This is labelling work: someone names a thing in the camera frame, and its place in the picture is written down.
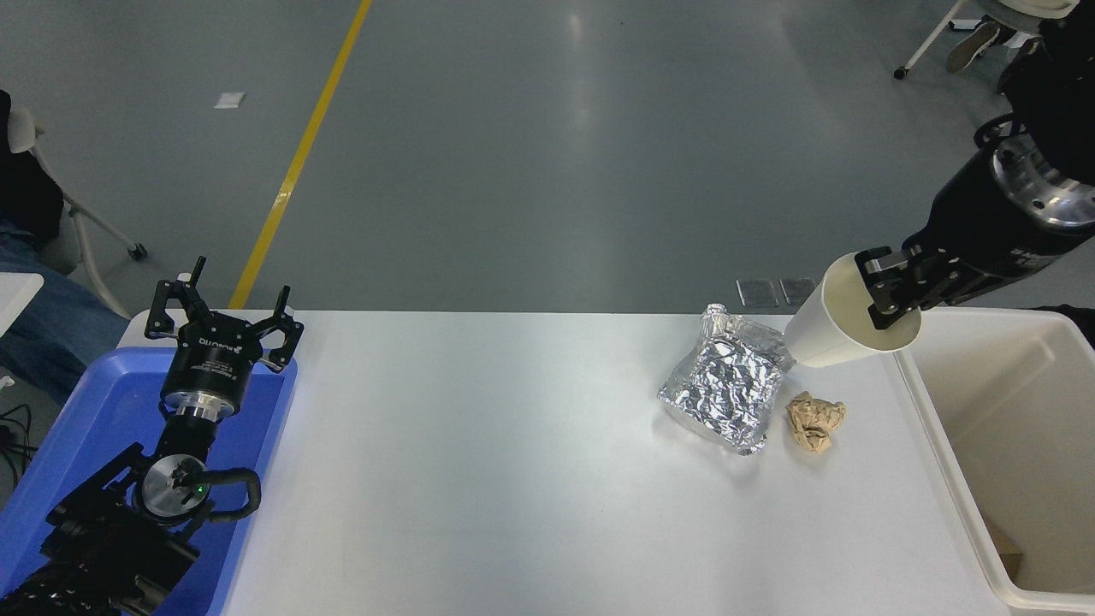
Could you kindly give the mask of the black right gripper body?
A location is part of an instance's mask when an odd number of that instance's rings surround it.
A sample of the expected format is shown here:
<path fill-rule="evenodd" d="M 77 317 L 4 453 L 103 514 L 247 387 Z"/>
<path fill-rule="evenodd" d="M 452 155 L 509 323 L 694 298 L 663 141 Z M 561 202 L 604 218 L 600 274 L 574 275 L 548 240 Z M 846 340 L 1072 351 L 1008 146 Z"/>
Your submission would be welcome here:
<path fill-rule="evenodd" d="M 918 248 L 920 309 L 960 305 L 1039 274 L 1092 239 L 1092 186 L 1040 151 L 979 151 L 936 195 Z"/>

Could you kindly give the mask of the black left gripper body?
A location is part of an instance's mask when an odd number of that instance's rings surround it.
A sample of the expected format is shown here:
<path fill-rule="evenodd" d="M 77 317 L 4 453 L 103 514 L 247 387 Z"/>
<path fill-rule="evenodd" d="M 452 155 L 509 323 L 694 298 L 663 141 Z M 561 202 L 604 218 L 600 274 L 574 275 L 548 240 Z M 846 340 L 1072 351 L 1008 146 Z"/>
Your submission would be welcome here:
<path fill-rule="evenodd" d="M 180 328 L 175 358 L 162 386 L 166 406 L 180 406 L 187 394 L 212 395 L 224 406 L 241 406 L 253 367 L 262 355 L 258 336 L 247 321 L 192 321 Z"/>

